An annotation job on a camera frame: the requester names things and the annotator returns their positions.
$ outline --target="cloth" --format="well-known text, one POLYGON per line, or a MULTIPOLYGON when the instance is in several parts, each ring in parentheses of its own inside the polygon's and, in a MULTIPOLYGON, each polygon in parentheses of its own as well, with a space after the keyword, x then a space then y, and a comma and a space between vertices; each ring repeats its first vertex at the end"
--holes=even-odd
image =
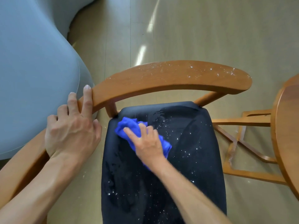
MULTIPOLYGON (((140 127, 138 125, 139 123, 143 123, 145 126, 147 126, 147 122, 137 121, 137 119, 130 119, 128 117, 123 117, 123 119, 120 122, 118 122, 117 127, 115 129, 115 133, 118 136, 120 136, 121 138, 127 140, 130 147, 133 149, 134 152, 136 152, 135 145, 131 141, 131 139, 129 139, 129 137, 123 131, 123 129, 125 127, 128 127, 128 128, 131 129, 131 131, 134 134, 136 134, 137 137, 141 137, 140 127)), ((163 136, 159 135, 159 139, 160 139, 161 144, 162 144, 163 154, 164 154, 165 158, 167 158, 168 154, 169 154, 169 151, 172 148, 172 146, 168 141, 164 140, 163 136)))

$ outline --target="black upholstered cushion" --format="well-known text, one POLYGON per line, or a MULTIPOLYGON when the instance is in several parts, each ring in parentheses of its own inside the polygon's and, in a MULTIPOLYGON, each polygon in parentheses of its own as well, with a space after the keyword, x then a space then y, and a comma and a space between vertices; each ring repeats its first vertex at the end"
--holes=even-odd
POLYGON ((123 117, 153 125, 172 144, 168 160, 226 214, 218 142, 206 109, 191 101, 127 107, 110 120, 102 169, 104 224, 184 223, 169 193, 114 130, 123 117))

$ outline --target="wooden chair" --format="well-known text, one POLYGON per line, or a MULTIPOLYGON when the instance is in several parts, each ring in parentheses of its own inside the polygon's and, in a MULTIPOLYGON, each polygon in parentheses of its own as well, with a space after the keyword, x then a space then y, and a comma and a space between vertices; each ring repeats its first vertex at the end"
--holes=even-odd
POLYGON ((299 74, 284 83, 272 109, 245 111, 241 118, 213 119, 212 122, 215 130, 230 141, 223 173, 288 185, 299 199, 299 74), (219 125, 239 125, 237 137, 234 138, 219 125), (244 141, 246 126, 271 127, 275 157, 261 154, 244 141), (233 169, 237 144, 262 162, 278 164, 283 176, 233 169))

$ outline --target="light gray sofa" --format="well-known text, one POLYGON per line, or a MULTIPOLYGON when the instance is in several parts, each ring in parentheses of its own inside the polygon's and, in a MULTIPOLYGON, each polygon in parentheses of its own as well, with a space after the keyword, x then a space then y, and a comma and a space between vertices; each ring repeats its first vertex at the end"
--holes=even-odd
POLYGON ((47 116, 94 86, 66 40, 79 9, 93 0, 0 0, 0 160, 46 127, 47 116))

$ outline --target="forearm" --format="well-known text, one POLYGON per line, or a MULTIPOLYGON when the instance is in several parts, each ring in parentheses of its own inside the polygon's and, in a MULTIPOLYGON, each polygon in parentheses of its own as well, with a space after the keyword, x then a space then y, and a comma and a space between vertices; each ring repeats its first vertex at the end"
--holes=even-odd
POLYGON ((50 159, 41 172, 0 210, 1 224, 40 223, 78 171, 61 157, 50 159))
POLYGON ((152 171, 167 188, 186 224, 231 223, 222 211, 166 159, 158 160, 152 171))

